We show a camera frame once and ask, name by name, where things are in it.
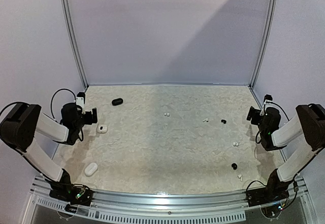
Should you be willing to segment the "black oval charging case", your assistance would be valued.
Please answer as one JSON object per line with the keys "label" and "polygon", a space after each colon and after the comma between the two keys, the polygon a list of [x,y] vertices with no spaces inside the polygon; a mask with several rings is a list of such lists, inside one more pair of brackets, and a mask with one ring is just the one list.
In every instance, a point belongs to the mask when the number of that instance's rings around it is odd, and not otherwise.
{"label": "black oval charging case", "polygon": [[111,104],[112,104],[113,106],[121,105],[121,104],[123,104],[123,99],[122,99],[122,98],[114,99],[114,100],[111,102]]}

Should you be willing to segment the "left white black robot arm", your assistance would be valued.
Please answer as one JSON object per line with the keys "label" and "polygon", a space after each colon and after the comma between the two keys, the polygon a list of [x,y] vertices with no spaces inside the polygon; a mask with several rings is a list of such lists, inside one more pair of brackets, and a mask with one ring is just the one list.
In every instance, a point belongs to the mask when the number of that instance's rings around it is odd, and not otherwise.
{"label": "left white black robot arm", "polygon": [[61,109],[62,119],[55,121],[42,112],[38,104],[13,102],[11,111],[1,121],[1,140],[18,152],[45,180],[52,190],[65,201],[89,198],[91,189],[85,185],[72,184],[69,173],[57,165],[37,143],[39,133],[56,143],[73,146],[84,140],[83,128],[96,124],[97,109],[82,111],[75,103],[68,103]]}

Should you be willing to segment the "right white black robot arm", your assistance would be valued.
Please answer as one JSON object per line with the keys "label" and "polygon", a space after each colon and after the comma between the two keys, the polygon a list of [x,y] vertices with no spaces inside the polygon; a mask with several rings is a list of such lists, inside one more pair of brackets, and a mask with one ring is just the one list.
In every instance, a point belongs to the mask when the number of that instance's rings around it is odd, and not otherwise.
{"label": "right white black robot arm", "polygon": [[284,149],[296,138],[303,137],[287,161],[269,176],[262,195],[272,202],[287,191],[297,175],[324,149],[324,108],[320,104],[298,105],[295,116],[280,126],[277,108],[250,107],[246,120],[258,127],[256,143],[265,151]]}

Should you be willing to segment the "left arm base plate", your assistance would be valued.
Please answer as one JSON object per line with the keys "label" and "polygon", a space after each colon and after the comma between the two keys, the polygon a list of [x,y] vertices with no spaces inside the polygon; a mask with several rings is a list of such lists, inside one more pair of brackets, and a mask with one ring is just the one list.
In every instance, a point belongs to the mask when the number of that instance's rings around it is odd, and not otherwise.
{"label": "left arm base plate", "polygon": [[69,202],[70,205],[90,206],[91,204],[94,192],[86,185],[51,183],[50,186],[49,196],[54,199]]}

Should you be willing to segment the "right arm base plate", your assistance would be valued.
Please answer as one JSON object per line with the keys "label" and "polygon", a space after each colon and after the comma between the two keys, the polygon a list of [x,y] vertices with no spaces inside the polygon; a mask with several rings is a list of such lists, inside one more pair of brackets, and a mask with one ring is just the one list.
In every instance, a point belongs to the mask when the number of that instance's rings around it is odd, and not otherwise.
{"label": "right arm base plate", "polygon": [[289,193],[287,190],[275,194],[270,194],[265,187],[246,191],[246,200],[249,207],[286,200],[288,197]]}

